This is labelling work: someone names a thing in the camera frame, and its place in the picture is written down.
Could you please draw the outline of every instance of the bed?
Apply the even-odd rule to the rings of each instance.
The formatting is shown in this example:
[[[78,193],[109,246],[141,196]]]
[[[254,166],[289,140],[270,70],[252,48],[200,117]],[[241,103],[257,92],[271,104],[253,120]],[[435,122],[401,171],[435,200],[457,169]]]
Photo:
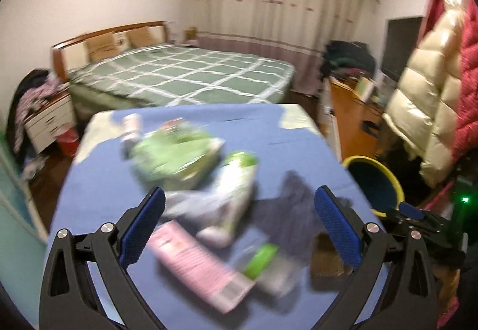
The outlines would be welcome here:
[[[136,48],[128,32],[147,28],[155,44]],[[92,61],[88,41],[113,34],[118,53]],[[164,22],[87,33],[52,47],[53,68],[69,82],[80,118],[146,106],[281,102],[294,73],[286,62],[167,43]]]

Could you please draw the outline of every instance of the nightstand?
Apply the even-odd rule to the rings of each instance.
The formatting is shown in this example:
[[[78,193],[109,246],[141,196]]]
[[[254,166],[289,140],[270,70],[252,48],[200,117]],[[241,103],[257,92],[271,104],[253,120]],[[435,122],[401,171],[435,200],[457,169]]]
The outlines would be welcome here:
[[[76,125],[76,120],[71,96],[62,91],[51,97],[51,101],[39,111],[25,119],[25,130],[35,151],[39,154],[55,141],[53,132],[66,123]]]

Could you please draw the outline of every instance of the puffer jacket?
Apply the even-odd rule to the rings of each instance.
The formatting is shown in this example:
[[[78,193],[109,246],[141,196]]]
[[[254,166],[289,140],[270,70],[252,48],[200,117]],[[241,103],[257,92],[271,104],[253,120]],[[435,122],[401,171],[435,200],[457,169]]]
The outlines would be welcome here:
[[[434,187],[450,173],[460,95],[460,44],[465,0],[444,0],[445,13],[418,48],[383,114],[422,158],[420,174]]]

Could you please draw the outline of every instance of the black screen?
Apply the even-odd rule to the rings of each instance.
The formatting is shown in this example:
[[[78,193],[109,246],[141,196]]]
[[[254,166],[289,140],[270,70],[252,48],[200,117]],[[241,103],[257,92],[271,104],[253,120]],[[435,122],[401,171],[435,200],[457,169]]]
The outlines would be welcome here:
[[[408,58],[416,48],[422,17],[389,20],[382,72],[398,82]]]

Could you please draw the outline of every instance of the green lid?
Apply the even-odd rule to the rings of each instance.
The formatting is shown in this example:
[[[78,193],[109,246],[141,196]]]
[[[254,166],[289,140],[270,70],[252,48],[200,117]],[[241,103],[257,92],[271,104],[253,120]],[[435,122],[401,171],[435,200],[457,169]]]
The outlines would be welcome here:
[[[259,248],[242,273],[251,280],[257,279],[262,271],[267,268],[278,249],[279,247],[275,245],[265,244]]]

